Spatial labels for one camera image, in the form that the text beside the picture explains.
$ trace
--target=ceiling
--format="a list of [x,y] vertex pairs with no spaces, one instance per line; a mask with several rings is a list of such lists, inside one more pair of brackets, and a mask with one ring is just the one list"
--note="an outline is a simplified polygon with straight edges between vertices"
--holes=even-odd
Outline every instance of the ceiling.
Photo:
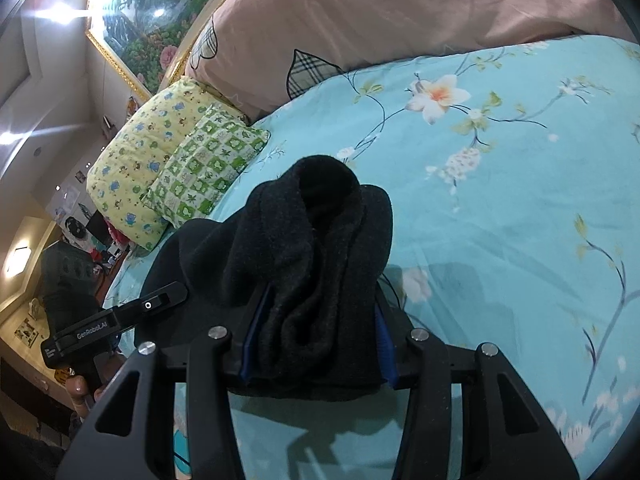
[[22,221],[22,204],[56,155],[99,132],[92,125],[84,20],[62,25],[35,16],[60,3],[86,8],[86,0],[25,0],[0,37],[0,134],[22,136],[0,145],[0,261]]

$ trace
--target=pink pillow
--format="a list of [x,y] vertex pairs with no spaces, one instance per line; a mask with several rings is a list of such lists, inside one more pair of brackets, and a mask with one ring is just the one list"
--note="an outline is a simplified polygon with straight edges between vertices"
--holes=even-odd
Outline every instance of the pink pillow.
[[581,33],[633,41],[611,0],[227,0],[186,74],[256,119],[354,68]]

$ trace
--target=floral bedsheet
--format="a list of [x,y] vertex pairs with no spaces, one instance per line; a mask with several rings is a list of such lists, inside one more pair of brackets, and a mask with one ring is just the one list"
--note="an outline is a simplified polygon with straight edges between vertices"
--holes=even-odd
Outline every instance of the floral bedsheet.
[[[211,217],[313,153],[383,187],[385,275],[414,323],[466,348],[496,343],[587,478],[640,403],[639,97],[638,46],[602,36],[339,74],[257,123],[271,139]],[[154,254],[130,257],[108,300],[136,297]],[[230,398],[248,479],[391,476],[405,392]]]

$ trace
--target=lamp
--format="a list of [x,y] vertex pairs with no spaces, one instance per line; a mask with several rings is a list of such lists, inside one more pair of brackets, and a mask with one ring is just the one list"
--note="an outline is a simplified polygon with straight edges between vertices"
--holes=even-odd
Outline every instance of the lamp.
[[6,276],[8,278],[12,278],[23,272],[24,268],[27,266],[30,256],[31,249],[26,246],[14,249],[14,252],[11,253],[8,258]]

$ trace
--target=cartoon print pillow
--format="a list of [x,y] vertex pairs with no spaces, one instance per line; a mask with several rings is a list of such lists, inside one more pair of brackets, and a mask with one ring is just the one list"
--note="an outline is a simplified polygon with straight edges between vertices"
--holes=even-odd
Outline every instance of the cartoon print pillow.
[[140,202],[180,143],[212,104],[242,114],[184,76],[152,97],[123,126],[87,175],[87,192],[104,217],[152,250],[167,222]]

